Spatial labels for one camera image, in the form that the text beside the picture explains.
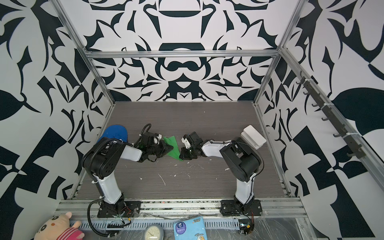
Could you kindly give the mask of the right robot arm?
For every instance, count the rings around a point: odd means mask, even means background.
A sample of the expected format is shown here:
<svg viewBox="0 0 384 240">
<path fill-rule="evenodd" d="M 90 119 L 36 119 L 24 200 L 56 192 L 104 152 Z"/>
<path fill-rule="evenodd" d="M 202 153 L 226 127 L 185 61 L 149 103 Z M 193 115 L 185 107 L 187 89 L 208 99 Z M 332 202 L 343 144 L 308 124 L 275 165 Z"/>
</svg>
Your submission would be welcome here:
<svg viewBox="0 0 384 240">
<path fill-rule="evenodd" d="M 250 208 L 254 201 L 254 178 L 257 176 L 262 157 L 257 150 L 267 140 L 251 125 L 230 141 L 202 140 L 196 132 L 184 135 L 180 159 L 194 160 L 198 157 L 217 157 L 225 160 L 229 170 L 237 179 L 234 196 L 241 210 Z"/>
</svg>

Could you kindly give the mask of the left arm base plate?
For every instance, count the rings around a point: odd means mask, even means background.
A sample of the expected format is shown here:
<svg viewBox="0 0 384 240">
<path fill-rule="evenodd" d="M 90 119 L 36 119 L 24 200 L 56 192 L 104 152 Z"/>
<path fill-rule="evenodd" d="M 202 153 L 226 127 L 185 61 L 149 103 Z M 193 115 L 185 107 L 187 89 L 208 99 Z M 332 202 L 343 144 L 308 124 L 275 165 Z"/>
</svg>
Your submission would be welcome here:
<svg viewBox="0 0 384 240">
<path fill-rule="evenodd" d="M 141 201 L 119 201 L 112 205 L 102 201 L 100 204 L 98 218 L 122 217 L 130 218 L 139 214 L 141 210 Z"/>
</svg>

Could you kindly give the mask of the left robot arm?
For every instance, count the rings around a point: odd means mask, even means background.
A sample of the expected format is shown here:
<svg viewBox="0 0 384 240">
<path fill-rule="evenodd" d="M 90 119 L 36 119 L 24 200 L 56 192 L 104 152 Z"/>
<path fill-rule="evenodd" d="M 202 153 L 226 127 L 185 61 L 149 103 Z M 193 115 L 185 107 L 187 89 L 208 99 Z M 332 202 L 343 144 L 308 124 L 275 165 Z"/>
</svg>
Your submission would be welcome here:
<svg viewBox="0 0 384 240">
<path fill-rule="evenodd" d="M 154 161 L 170 153 L 174 147 L 159 134 L 145 132 L 139 139 L 130 144 L 123 139 L 101 138 L 85 154 L 82 167 L 97 185 L 102 197 L 102 206 L 110 214 L 120 214 L 125 208 L 124 195 L 119 189 L 115 168 L 120 160 L 142 163 L 155 156 Z"/>
</svg>

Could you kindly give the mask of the green square paper sheet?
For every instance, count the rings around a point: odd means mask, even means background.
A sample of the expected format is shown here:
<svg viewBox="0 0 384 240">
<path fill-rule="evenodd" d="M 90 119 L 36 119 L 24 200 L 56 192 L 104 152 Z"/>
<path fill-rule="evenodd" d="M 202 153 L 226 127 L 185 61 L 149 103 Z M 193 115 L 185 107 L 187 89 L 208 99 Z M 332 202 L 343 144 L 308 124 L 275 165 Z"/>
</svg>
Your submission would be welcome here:
<svg viewBox="0 0 384 240">
<path fill-rule="evenodd" d="M 178 143 L 177 143 L 177 140 L 176 140 L 176 137 L 175 136 L 171 136 L 169 138 L 167 137 L 164 137 L 163 138 L 165 143 L 172 146 L 173 149 L 167 153 L 168 156 L 170 156 L 171 158 L 174 158 L 176 160 L 179 160 L 179 161 L 182 161 L 182 159 L 180 159 L 180 150 L 179 150 L 179 147 L 178 147 Z"/>
</svg>

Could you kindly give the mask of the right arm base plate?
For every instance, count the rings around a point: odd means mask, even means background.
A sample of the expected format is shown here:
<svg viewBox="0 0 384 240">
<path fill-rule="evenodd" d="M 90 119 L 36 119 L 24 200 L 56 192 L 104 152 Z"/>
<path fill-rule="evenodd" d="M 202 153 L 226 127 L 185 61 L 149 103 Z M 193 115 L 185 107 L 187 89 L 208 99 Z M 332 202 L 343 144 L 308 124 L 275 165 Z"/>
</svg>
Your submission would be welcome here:
<svg viewBox="0 0 384 240">
<path fill-rule="evenodd" d="M 247 204 L 242 204 L 237 199 L 234 200 L 221 200 L 220 213 L 224 217 L 230 216 L 261 216 L 263 209 L 260 200 L 252 198 Z"/>
</svg>

